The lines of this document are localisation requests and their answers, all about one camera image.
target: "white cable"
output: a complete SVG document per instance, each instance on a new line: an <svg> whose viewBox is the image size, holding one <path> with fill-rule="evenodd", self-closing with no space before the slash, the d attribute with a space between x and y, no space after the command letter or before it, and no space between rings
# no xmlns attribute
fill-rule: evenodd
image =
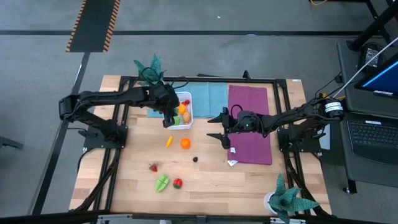
<svg viewBox="0 0 398 224"><path fill-rule="evenodd" d="M377 53L371 60L369 60L364 66L362 66L362 68L361 69L359 69L356 73L355 73L355 75L352 77L352 78L350 78L350 80L348 80L348 82L346 82L344 85L343 85L343 87L341 87L341 89L339 90L339 91L337 91L337 93L333 96L334 98L336 98L336 96L337 96L337 94L339 94L342 90L344 90L344 88L346 88L347 86L348 86L348 84L350 84L351 83L351 81L353 81L353 79L369 64L369 63L371 63L371 61L373 61L373 59L375 59L377 56L379 56L379 54L381 54L384 50L386 50L388 47L390 47L395 41L397 41L398 40L398 37L395 39L395 40L393 40L390 44L388 44L387 46L385 46L379 53Z"/></svg>

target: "black and orange striped tape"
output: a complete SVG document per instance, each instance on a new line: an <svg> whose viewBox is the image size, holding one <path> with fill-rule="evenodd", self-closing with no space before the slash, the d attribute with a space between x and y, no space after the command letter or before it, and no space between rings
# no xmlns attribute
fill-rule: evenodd
<svg viewBox="0 0 398 224"><path fill-rule="evenodd" d="M107 52L119 8L120 0L83 0L67 52Z"/></svg>

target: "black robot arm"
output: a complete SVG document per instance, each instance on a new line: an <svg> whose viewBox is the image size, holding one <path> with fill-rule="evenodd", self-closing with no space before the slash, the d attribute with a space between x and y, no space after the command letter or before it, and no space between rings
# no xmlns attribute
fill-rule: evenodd
<svg viewBox="0 0 398 224"><path fill-rule="evenodd" d="M90 112L88 108L102 105L127 104L152 108L164 114L163 127L174 124L174 108L179 105L178 97L169 84L158 82L153 86L130 88L124 92L90 92L69 95L59 101L60 119L69 122L80 121L101 131L106 142L120 141L119 128L115 120L104 120Z"/></svg>
<svg viewBox="0 0 398 224"><path fill-rule="evenodd" d="M318 131L327 124L339 122L343 119L344 112L341 104L334 98L317 98L298 108L293 108L277 115L257 114L252 111L240 111L235 119L227 108L219 116L209 120L209 123L222 123L224 134L207 134L221 140L224 149L229 149L230 133L261 133L264 138L277 128L295 121L306 119L299 125L290 128L288 141L304 138L310 131Z"/></svg>

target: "artificial plant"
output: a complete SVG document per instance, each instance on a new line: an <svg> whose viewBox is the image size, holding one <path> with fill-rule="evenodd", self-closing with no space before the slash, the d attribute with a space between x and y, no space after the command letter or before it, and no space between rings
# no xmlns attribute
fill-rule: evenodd
<svg viewBox="0 0 398 224"><path fill-rule="evenodd" d="M304 198L297 198L300 188L293 187L286 189L285 180L282 174L279 174L276 183L275 194L270 198L269 205L277 212L278 217L286 224L290 223L288 212L294 213L304 211L319 206L318 202L314 202Z"/></svg>
<svg viewBox="0 0 398 224"><path fill-rule="evenodd" d="M150 84L148 82L151 82L155 85L158 81L163 80L165 71L162 72L160 58L156 55L154 55L154 58L150 63L150 69L146 69L147 67L137 60L134 60L134 64L136 64L138 68L138 74L143 77L144 81L146 81L144 84Z"/></svg>

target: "potted plant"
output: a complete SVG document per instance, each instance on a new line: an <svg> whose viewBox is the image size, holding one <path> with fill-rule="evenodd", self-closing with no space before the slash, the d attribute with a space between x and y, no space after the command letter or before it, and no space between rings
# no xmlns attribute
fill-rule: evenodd
<svg viewBox="0 0 398 224"><path fill-rule="evenodd" d="M285 180L282 174L279 174L275 192L270 192L264 197L264 206L286 224L290 223L288 212L294 213L304 211L319 206L318 202L314 202L304 198L297 198L297 194L301 189L293 187L286 189Z"/></svg>

